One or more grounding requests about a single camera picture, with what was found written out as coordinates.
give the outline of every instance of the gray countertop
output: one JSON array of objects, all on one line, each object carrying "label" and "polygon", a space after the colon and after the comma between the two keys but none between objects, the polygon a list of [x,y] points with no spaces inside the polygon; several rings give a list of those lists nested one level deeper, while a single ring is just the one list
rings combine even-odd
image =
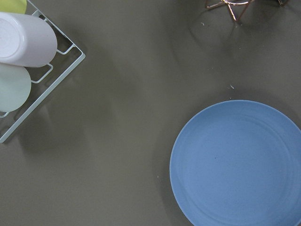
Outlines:
[{"label": "gray countertop", "polygon": [[0,144],[2,226],[190,226],[168,167],[193,115],[248,99],[301,126],[301,1],[238,24],[204,0],[32,1],[87,57]]}]

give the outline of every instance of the white cup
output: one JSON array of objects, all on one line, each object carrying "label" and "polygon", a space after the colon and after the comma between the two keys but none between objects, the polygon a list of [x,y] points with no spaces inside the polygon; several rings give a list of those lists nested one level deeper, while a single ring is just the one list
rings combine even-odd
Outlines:
[{"label": "white cup", "polygon": [[27,100],[32,87],[24,67],[0,64],[0,112],[12,112]]},{"label": "white cup", "polygon": [[44,20],[0,12],[0,63],[42,67],[55,56],[57,40]]}]

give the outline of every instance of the round blue dish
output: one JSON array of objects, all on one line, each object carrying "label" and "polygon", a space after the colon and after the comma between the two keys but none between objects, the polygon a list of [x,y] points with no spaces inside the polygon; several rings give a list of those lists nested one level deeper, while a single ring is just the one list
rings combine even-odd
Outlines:
[{"label": "round blue dish", "polygon": [[298,226],[301,131],[258,102],[215,104],[181,130],[170,180],[195,226]]}]

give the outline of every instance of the white metal rack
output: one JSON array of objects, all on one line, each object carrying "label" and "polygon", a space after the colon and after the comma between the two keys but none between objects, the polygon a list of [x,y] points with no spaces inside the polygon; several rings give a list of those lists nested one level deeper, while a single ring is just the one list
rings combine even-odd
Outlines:
[{"label": "white metal rack", "polygon": [[[52,23],[30,0],[27,0],[29,6],[35,9],[35,12],[32,14],[33,16],[42,17],[46,22],[48,22],[55,32],[60,33],[64,38],[66,38],[70,42],[70,46],[64,52],[57,50],[58,55],[67,55],[72,49],[76,48],[80,52],[80,56],[77,57],[68,67],[65,69],[60,75],[56,77],[56,79],[49,85],[47,88],[31,103],[30,105],[26,106],[23,105],[22,114],[13,120],[12,123],[8,125],[5,124],[5,119],[8,118],[9,113],[0,113],[0,125],[4,124],[3,128],[0,128],[0,143],[3,143],[17,128],[18,126],[33,112],[33,110],[54,90],[55,87],[75,68],[79,65],[81,61],[83,61],[86,55],[80,50],[80,48],[70,39],[68,38],[54,23]],[[54,66],[52,64],[48,64],[49,67],[48,71],[44,73],[38,80],[32,80],[33,86],[38,86],[47,76],[53,72]]]}]

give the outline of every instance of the yellow cup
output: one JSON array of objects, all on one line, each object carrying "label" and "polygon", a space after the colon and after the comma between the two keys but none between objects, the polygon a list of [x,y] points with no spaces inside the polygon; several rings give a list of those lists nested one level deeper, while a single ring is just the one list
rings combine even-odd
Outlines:
[{"label": "yellow cup", "polygon": [[24,14],[26,6],[26,0],[0,0],[0,12]]}]

